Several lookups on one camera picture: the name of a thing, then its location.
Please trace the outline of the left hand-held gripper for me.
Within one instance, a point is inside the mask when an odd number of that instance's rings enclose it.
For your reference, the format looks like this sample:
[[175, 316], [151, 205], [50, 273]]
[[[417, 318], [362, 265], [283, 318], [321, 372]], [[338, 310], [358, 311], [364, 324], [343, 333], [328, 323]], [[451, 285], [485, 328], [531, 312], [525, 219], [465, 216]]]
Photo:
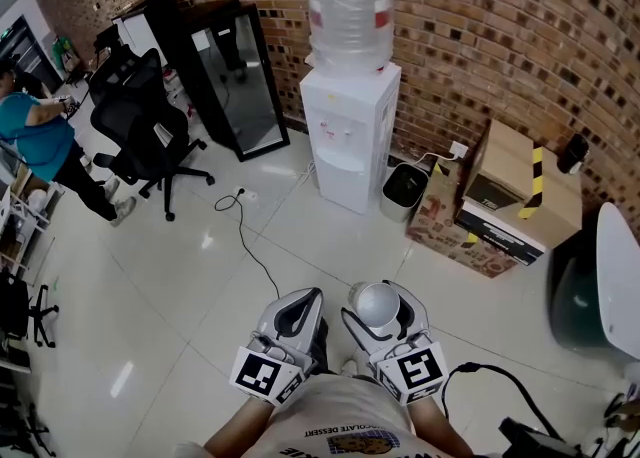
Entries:
[[[270, 303], [259, 319], [258, 332], [238, 349], [229, 383], [273, 406], [284, 405], [317, 364], [310, 353], [300, 350], [311, 348], [323, 312], [319, 288], [293, 291]], [[289, 346], [277, 340], [287, 340]]]

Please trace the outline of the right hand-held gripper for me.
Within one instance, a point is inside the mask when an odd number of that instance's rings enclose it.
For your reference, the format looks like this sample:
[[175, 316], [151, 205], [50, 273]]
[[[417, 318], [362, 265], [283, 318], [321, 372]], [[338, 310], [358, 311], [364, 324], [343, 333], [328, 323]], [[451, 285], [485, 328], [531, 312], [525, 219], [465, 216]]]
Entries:
[[[430, 325], [424, 304], [399, 284], [390, 280], [382, 283], [399, 299], [398, 312], [390, 323], [390, 334], [376, 335], [347, 308], [341, 309], [341, 318], [358, 346], [366, 354], [374, 354], [370, 364], [377, 382], [400, 405], [410, 405], [440, 391], [448, 379], [448, 366], [440, 343], [428, 332]], [[395, 342], [393, 337], [398, 341], [405, 340], [391, 347]]]

